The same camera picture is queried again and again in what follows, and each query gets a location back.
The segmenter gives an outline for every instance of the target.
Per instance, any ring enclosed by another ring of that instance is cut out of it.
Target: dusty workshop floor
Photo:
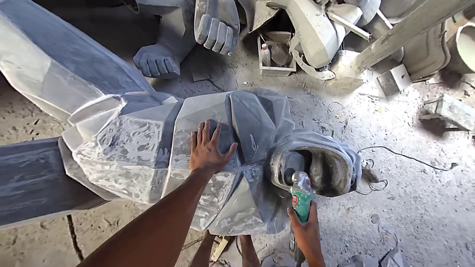
[[[153,42],[150,34],[140,39],[140,45],[129,44],[123,31],[101,30],[110,28],[110,23],[104,28],[80,22],[75,25],[128,62],[141,45]],[[452,89],[416,83],[391,99],[358,93],[336,97],[302,71],[289,77],[259,76],[255,40],[252,37],[241,42],[232,57],[196,46],[181,65],[182,78],[151,82],[157,90],[178,97],[233,91],[242,86],[269,88],[289,97],[297,127],[333,135],[355,150],[384,145],[436,166],[458,163],[453,170],[442,172],[384,149],[363,151],[363,158],[372,158],[375,172],[389,184],[368,196],[353,192],[318,198],[322,248],[329,267],[359,253],[380,258],[396,245],[412,266],[475,266],[475,141],[470,134],[441,133],[433,124],[422,124],[417,119],[424,100],[444,92],[474,106],[475,91],[468,84]],[[205,72],[212,83],[193,83],[192,71]],[[0,81],[0,144],[60,136],[65,127]],[[367,193],[369,187],[363,183],[359,190]],[[79,254],[89,255],[145,208],[117,201],[74,213],[71,226],[77,251],[66,218],[0,229],[0,266],[75,266]],[[379,221],[371,221],[374,214]],[[186,243],[200,236],[190,230]],[[288,238],[288,230],[253,236],[259,258],[285,253]],[[177,266],[187,266],[198,246],[184,250]],[[223,255],[233,267],[240,266],[229,255],[234,247]]]

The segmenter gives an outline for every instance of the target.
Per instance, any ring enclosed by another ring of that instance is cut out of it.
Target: angle grinder
[[[293,185],[290,189],[292,194],[292,208],[295,210],[301,223],[308,220],[310,203],[315,198],[311,187],[311,181],[306,172],[294,172],[292,174]],[[305,256],[295,241],[294,229],[290,232],[290,254],[297,263],[297,267],[305,261]]]

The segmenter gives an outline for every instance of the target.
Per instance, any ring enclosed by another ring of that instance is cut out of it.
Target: curved metal piece
[[[314,67],[309,66],[305,64],[304,60],[302,59],[302,56],[299,54],[299,52],[295,49],[297,45],[300,44],[300,40],[297,36],[294,36],[290,40],[290,48],[289,51],[292,54],[292,57],[294,60],[297,62],[297,64],[300,66],[304,72],[306,72],[308,75],[315,77],[320,80],[329,80],[335,78],[335,73],[333,73],[330,70],[324,70],[324,71],[317,71]]]

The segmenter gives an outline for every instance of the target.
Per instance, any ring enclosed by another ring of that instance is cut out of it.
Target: dark gray stone
[[[106,203],[66,175],[57,141],[0,146],[0,226],[15,227]]]

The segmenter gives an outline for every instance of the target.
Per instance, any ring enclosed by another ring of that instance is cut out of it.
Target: fingers
[[[212,18],[211,19],[211,26],[209,28],[208,38],[204,43],[204,47],[207,49],[211,49],[216,43],[216,39],[218,38],[218,27],[219,27],[219,20]]]
[[[150,69],[148,67],[148,63],[147,63],[147,57],[146,56],[142,56],[139,60],[139,69],[142,71],[142,74],[145,76],[145,77],[151,77],[151,74],[150,74]]]
[[[222,55],[225,55],[229,52],[229,49],[231,48],[231,43],[233,41],[233,28],[227,27],[226,28],[226,39],[223,44],[223,48],[219,52]]]
[[[310,202],[310,214],[308,215],[308,221],[311,223],[318,223],[317,204],[313,201]]]
[[[190,142],[191,143],[191,153],[193,153],[195,151],[196,145],[197,145],[197,143],[196,143],[196,132],[191,133],[191,138],[190,139],[191,139],[191,142]]]
[[[206,14],[203,14],[203,16],[201,16],[199,26],[195,32],[195,40],[197,43],[202,45],[206,42],[210,27],[211,27],[211,17]]]
[[[156,64],[157,64],[157,67],[158,67],[158,71],[159,71],[159,73],[161,73],[161,74],[168,73],[167,65],[165,64],[165,60],[166,60],[166,59],[157,59],[157,60],[156,60]]]
[[[300,222],[297,213],[295,213],[295,210],[291,208],[287,208],[287,214],[289,215],[290,222],[292,223],[293,228],[299,228],[302,227],[302,223]]]
[[[231,157],[234,154],[234,151],[236,151],[237,147],[238,147],[237,143],[232,144],[231,147],[229,148],[228,152],[226,152],[226,154],[224,154],[224,160],[226,162],[229,162],[229,160],[231,159]]]
[[[147,60],[147,65],[149,67],[151,76],[156,77],[156,76],[160,75],[160,70],[158,68],[158,64],[154,59],[149,58]]]
[[[216,43],[214,43],[213,52],[220,52],[221,48],[223,47],[224,42],[226,41],[226,31],[227,31],[227,26],[223,22],[219,23],[218,26],[218,36],[216,37]]]
[[[203,123],[198,124],[198,132],[197,132],[197,144],[201,144],[203,139]]]
[[[216,126],[216,130],[214,130],[213,137],[211,138],[211,143],[215,144],[216,146],[219,143],[219,135],[221,134],[221,124]]]
[[[205,121],[205,127],[203,128],[203,144],[207,144],[209,142],[209,120]]]

